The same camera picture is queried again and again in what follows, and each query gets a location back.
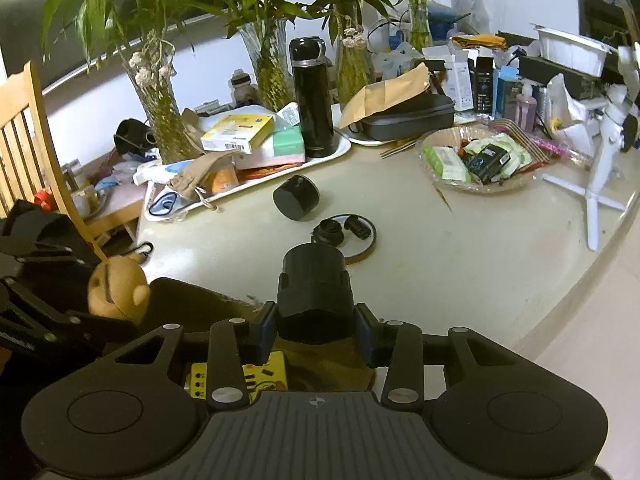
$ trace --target ribbed gray panel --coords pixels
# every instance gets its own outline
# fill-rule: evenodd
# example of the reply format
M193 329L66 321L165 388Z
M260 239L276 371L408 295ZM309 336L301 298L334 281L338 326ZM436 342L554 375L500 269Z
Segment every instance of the ribbed gray panel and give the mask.
M263 392L246 410L213 416L182 456L137 479L498 479L452 457L420 416L387 410L370 393L318 397L324 402L316 402L314 394ZM41 478L62 479L52 473Z

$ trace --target crosshair logo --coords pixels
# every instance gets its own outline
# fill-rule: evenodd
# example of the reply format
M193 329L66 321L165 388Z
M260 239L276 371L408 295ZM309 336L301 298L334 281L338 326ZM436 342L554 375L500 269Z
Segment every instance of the crosshair logo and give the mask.
M309 399L309 404L311 404L315 408L319 408L325 402L326 402L326 400L324 400L322 397L318 397L318 396L311 397L311 399Z

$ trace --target plush toy head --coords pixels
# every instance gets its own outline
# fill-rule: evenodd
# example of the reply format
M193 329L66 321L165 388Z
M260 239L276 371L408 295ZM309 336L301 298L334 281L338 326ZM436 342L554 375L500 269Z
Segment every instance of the plush toy head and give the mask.
M112 256L91 275L89 312L94 316L129 319L139 325L145 317L150 294L137 255Z

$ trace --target white tabletop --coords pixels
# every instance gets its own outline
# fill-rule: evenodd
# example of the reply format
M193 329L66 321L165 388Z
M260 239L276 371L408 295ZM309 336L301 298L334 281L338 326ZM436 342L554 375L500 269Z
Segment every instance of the white tabletop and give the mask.
M495 196L444 190L449 210L414 150L386 160L381 150L354 146L301 172L318 186L321 202L300 222L281 215L271 199L284 178L222 199L222 212L201 209L174 223L141 219L139 241L156 246L145 272L242 300L276 300L284 254L308 242L321 219L356 213L379 234L374 253L348 267L356 302L427 333L468 326L517 347L575 285L593 278L594 262L610 258L612 235L624 230L624 215L601 208L603 249L591 253L582 201L541 178ZM636 150L618 156L625 177L610 182L608 196L635 205L639 159ZM564 164L549 173L581 185L588 179Z

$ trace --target white plastic container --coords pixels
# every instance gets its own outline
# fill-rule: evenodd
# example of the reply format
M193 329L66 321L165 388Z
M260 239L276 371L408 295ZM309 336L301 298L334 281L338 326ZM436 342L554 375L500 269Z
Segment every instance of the white plastic container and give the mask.
M553 28L536 26L542 57L596 77L602 75L607 54L614 49L600 41Z

